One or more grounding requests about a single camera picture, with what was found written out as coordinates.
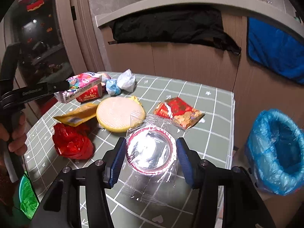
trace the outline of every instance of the trash can liner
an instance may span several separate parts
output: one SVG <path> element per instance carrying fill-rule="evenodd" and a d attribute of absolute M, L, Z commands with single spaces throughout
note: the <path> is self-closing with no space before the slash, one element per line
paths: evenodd
<path fill-rule="evenodd" d="M 304 134 L 279 110 L 262 111 L 245 145 L 259 188 L 287 195 L 304 184 Z"/>

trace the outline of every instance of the tape roll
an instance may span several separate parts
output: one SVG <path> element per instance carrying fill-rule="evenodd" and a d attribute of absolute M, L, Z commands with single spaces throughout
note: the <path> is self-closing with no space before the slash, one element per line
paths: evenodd
<path fill-rule="evenodd" d="M 135 171 L 147 176 L 159 175 L 176 160 L 175 139 L 166 130 L 148 125 L 130 135 L 126 155 Z"/>

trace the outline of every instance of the plastic-wrapped tape roll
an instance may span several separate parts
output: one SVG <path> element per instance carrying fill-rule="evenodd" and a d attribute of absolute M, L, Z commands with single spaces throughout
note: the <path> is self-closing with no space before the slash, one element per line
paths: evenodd
<path fill-rule="evenodd" d="M 177 157 L 175 139 L 154 125 L 139 128 L 127 140 L 126 156 L 130 166 L 141 174 L 165 173 Z"/>
<path fill-rule="evenodd" d="M 96 117 L 99 124 L 111 132 L 126 132 L 131 128 L 131 114 L 137 114 L 138 121 L 145 118 L 143 107 L 123 97 L 109 97 L 100 102 Z"/>

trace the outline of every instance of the human hand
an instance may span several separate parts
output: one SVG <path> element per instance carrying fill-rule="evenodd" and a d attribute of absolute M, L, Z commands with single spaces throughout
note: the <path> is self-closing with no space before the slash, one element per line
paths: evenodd
<path fill-rule="evenodd" d="M 25 121 L 26 117 L 25 114 L 22 113 L 19 119 L 19 125 L 12 133 L 13 141 L 9 144 L 9 151 L 14 152 L 18 156 L 22 156 L 27 151 L 27 146 L 25 144 L 26 141 L 26 134 L 25 134 Z M 10 138 L 9 133 L 4 128 L 4 126 L 0 123 L 0 139 L 4 141 L 8 141 Z M 3 157 L 0 157 L 0 166 L 4 166 Z"/>

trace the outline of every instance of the yellow sponge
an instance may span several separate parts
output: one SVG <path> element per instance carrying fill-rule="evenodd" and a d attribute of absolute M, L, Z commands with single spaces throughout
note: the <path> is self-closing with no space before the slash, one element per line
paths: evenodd
<path fill-rule="evenodd" d="M 126 132 L 131 125 L 131 114 L 141 121 L 145 118 L 145 111 L 139 102 L 123 97 L 109 97 L 100 102 L 96 117 L 99 124 L 111 132 Z"/>

